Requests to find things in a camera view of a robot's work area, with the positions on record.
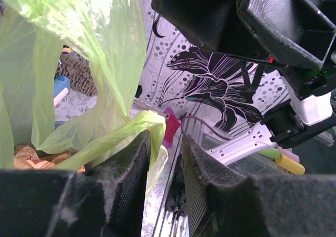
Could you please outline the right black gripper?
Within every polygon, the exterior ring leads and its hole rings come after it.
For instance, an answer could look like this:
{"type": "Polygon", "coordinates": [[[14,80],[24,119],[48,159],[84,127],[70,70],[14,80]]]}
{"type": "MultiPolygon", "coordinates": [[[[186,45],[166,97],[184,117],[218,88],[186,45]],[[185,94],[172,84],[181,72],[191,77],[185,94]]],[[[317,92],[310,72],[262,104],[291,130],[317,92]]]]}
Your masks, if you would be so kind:
{"type": "Polygon", "coordinates": [[[236,6],[262,47],[290,65],[277,69],[289,100],[262,120],[270,141],[292,148],[335,126],[335,64],[322,68],[335,40],[335,0],[237,0],[236,6]]]}

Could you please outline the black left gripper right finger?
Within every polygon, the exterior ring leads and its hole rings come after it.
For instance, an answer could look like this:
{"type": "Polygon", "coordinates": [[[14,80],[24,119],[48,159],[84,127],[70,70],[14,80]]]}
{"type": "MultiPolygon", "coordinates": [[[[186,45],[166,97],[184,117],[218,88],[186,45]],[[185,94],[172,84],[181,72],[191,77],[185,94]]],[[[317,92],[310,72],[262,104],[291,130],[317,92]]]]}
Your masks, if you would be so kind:
{"type": "Polygon", "coordinates": [[[182,142],[190,236],[335,236],[335,176],[252,174],[182,142]]]}

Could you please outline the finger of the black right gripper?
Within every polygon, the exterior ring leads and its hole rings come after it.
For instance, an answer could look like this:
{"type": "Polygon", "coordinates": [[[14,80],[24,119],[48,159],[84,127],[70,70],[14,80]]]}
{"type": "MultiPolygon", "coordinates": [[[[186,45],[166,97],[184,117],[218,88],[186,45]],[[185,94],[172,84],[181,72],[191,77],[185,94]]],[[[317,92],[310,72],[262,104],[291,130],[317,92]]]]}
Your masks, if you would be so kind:
{"type": "Polygon", "coordinates": [[[240,21],[236,0],[152,0],[152,8],[200,49],[269,61],[269,53],[240,21]]]}

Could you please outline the green plastic trash bag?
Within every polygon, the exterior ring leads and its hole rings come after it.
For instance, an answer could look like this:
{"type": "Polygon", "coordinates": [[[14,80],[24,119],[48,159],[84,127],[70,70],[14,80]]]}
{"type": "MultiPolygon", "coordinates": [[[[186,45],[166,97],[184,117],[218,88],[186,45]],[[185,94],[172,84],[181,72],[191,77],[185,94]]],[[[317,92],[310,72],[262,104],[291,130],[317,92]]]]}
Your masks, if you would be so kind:
{"type": "Polygon", "coordinates": [[[1,168],[14,166],[14,148],[32,144],[48,154],[73,152],[58,169],[99,164],[152,136],[146,191],[167,161],[165,118],[131,115],[146,57],[139,0],[1,0],[1,168]],[[54,128],[54,78],[96,104],[54,128]]]}

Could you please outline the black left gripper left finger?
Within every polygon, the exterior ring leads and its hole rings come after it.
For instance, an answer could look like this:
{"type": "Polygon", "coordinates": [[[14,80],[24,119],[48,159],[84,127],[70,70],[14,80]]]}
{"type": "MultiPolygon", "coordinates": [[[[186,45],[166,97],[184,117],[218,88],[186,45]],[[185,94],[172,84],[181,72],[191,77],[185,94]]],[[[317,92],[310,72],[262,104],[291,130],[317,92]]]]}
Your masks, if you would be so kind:
{"type": "Polygon", "coordinates": [[[151,135],[84,173],[1,171],[1,236],[140,236],[151,135]]]}

